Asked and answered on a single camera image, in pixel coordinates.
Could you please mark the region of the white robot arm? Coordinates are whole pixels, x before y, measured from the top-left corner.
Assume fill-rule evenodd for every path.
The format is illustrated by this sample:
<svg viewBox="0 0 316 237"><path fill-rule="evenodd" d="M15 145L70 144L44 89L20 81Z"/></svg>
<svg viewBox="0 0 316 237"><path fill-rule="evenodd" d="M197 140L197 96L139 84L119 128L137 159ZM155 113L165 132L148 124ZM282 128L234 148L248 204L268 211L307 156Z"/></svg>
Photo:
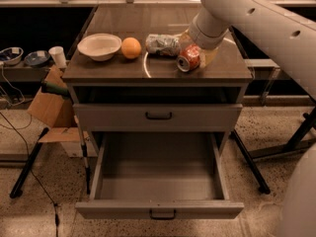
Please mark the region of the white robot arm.
<svg viewBox="0 0 316 237"><path fill-rule="evenodd" d="M214 49L232 26L316 99L316 24L267 0L200 0L188 34ZM277 237L316 237L316 144L288 181Z"/></svg>

